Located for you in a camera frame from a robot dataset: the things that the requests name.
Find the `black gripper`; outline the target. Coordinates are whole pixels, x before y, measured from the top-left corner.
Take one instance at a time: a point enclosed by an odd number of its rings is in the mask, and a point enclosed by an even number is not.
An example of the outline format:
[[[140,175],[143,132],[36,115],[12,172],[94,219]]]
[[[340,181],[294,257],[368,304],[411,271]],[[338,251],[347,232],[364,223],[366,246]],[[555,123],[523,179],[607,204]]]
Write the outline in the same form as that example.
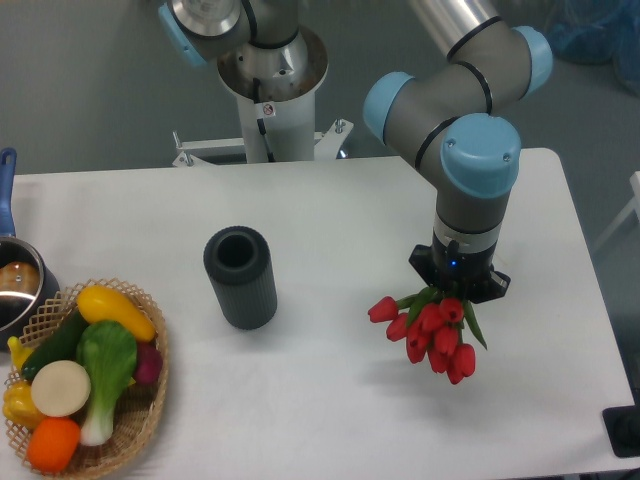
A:
[[[445,247],[439,240],[430,246],[416,245],[409,264],[428,286],[452,293],[474,304],[503,298],[511,278],[493,266],[496,245],[476,253],[463,253],[455,244]]]

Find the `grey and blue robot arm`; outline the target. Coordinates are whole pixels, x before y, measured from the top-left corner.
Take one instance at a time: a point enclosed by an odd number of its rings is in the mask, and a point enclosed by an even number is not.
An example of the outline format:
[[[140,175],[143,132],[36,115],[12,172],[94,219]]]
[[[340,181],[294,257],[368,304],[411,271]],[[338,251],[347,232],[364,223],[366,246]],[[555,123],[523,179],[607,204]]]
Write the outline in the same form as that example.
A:
[[[363,119],[437,192],[433,240],[415,247],[411,265],[430,286],[491,301],[510,283],[492,261],[521,152],[518,132],[496,111],[547,81],[552,51],[535,29],[507,26],[488,1],[412,7],[447,65],[425,81],[383,76]],[[296,2],[166,1],[158,14],[186,61],[216,65],[236,98],[249,162],[315,157],[315,93],[328,59]]]

